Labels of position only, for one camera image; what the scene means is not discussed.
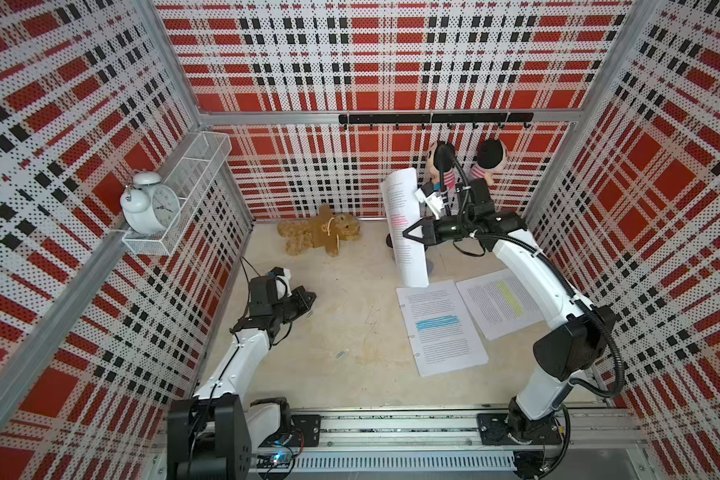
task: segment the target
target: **brown teddy bear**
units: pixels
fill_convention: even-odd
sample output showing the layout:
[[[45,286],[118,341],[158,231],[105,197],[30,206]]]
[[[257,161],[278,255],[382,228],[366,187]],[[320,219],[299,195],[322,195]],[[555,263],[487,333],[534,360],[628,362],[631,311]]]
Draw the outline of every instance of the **brown teddy bear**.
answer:
[[[350,214],[334,215],[330,206],[321,205],[318,216],[278,223],[277,233],[288,239],[288,255],[299,255],[310,248],[325,246],[328,255],[338,256],[340,240],[360,238],[360,223]]]

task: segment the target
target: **clock face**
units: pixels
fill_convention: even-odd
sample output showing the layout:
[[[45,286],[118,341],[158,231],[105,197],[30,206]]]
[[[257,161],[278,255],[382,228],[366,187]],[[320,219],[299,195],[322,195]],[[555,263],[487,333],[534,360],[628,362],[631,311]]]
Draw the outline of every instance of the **clock face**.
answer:
[[[152,209],[157,221],[168,228],[173,217],[179,213],[179,197],[165,185],[157,185],[152,194]]]

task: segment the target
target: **printed document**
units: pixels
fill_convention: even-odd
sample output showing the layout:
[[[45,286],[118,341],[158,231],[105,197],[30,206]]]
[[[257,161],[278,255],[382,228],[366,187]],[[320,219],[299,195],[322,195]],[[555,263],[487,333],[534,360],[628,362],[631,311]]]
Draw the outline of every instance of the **printed document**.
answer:
[[[382,182],[381,188],[400,281],[404,286],[427,286],[429,278],[424,245],[403,237],[403,231],[421,218],[418,200],[414,197],[418,188],[416,169],[405,168],[392,172]],[[422,228],[414,229],[411,234],[421,236]]]
[[[457,282],[456,287],[489,340],[544,319],[534,299],[509,269]]]
[[[398,301],[421,376],[488,362],[478,331],[452,280],[398,288]]]

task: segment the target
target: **wall shelf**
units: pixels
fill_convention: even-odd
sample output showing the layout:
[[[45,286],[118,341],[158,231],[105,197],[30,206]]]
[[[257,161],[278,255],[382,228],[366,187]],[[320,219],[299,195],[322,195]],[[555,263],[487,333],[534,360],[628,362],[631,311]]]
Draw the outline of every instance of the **wall shelf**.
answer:
[[[173,255],[231,149],[230,137],[227,134],[209,131],[197,134],[168,177],[163,180],[163,184],[179,197],[179,213],[173,217],[167,229],[156,234],[144,235],[128,229],[123,242],[131,253]]]

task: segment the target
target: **stack of papers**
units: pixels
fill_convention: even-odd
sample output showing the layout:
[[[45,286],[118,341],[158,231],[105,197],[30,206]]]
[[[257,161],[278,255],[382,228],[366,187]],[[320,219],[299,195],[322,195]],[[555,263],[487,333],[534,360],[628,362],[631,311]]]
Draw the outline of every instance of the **stack of papers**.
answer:
[[[544,318],[510,270],[458,283],[446,280],[425,288],[398,288],[397,293],[421,376],[488,362],[488,354],[469,313],[488,340],[496,340]]]
[[[398,288],[398,301],[421,376],[488,363],[488,354],[452,280]]]

